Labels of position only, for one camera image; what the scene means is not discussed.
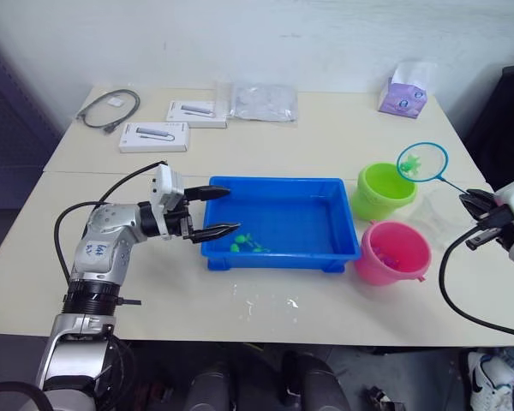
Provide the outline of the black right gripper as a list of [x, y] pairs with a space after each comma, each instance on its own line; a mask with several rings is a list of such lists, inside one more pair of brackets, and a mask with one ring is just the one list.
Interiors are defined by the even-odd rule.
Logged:
[[514, 214], [508, 205], [496, 206], [493, 194], [471, 188], [459, 199], [476, 221], [479, 233], [468, 239], [466, 246], [475, 251], [478, 247], [496, 241], [505, 251], [514, 244]]

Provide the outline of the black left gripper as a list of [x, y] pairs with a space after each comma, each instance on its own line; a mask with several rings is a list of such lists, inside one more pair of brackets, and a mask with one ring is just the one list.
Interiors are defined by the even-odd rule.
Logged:
[[228, 188], [217, 185], [186, 188], [184, 195], [177, 201], [176, 205], [164, 213], [168, 234], [198, 244], [217, 240], [236, 231], [241, 226], [239, 223], [218, 223], [204, 229], [194, 229], [188, 209], [190, 201], [215, 200], [229, 194], [230, 190]]

